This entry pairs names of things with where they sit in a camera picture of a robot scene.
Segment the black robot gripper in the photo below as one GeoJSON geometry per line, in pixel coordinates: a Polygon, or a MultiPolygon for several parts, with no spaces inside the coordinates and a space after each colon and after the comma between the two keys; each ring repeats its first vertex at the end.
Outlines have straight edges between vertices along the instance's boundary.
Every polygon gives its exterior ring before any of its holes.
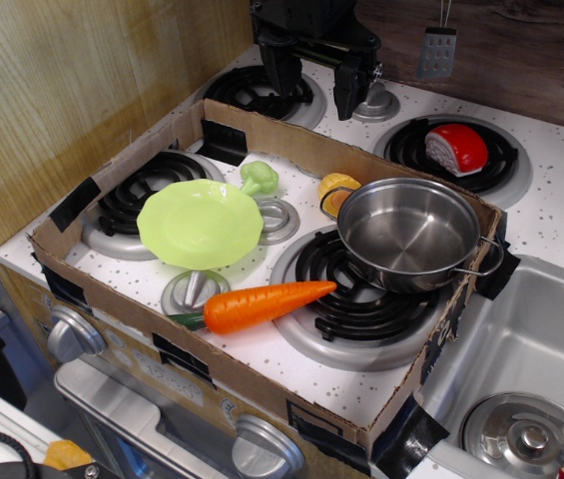
{"type": "Polygon", "coordinates": [[[334,69],[338,118],[349,120],[382,73],[381,40],[355,16],[354,1],[256,1],[261,57],[273,89],[282,98],[301,80],[300,58],[340,63],[334,69]]]}

